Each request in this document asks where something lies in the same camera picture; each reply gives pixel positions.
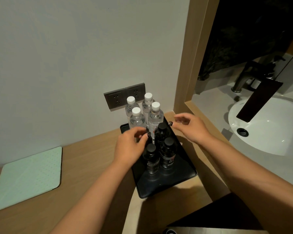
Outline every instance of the person's left arm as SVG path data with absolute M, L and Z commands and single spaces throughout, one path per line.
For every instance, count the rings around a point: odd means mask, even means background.
M 135 137 L 141 137 L 139 143 L 136 143 Z M 147 139 L 146 130 L 142 127 L 134 127 L 120 135 L 112 164 L 55 226 L 51 234 L 99 233 L 119 184 L 142 154 Z

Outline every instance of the sink drain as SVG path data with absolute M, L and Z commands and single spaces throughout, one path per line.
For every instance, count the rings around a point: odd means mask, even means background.
M 238 129 L 237 129 L 237 133 L 238 133 L 240 136 L 248 137 L 248 132 L 247 132 L 246 129 L 238 128 Z

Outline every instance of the wooden table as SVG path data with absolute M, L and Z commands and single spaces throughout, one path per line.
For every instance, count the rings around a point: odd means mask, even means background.
M 173 115 L 169 112 L 165 117 L 170 121 Z M 140 199 L 130 170 L 117 190 L 101 233 L 149 234 L 230 192 L 204 152 L 182 133 L 174 132 L 199 176 Z M 0 233 L 49 233 L 112 162 L 120 134 L 116 129 L 63 147 L 59 188 L 0 210 Z

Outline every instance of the person's right arm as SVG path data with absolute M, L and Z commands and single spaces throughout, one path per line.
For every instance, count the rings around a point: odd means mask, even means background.
M 172 127 L 211 155 L 228 187 L 270 234 L 293 233 L 292 184 L 212 136 L 200 118 L 182 113 L 175 115 L 175 120 Z

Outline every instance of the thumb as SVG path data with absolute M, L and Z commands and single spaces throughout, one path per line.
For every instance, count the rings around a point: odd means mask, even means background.
M 186 125 L 180 123 L 180 122 L 173 122 L 172 127 L 174 129 L 177 129 L 179 131 L 181 131 L 183 133 L 183 131 L 185 130 Z
M 138 147 L 139 147 L 139 149 L 141 149 L 141 151 L 144 150 L 144 147 L 145 147 L 145 145 L 146 145 L 147 140 L 148 140 L 148 136 L 147 136 L 147 133 L 145 133 L 145 134 L 141 137 L 141 139 L 140 139 L 140 141 L 139 141 L 139 143 L 138 143 Z

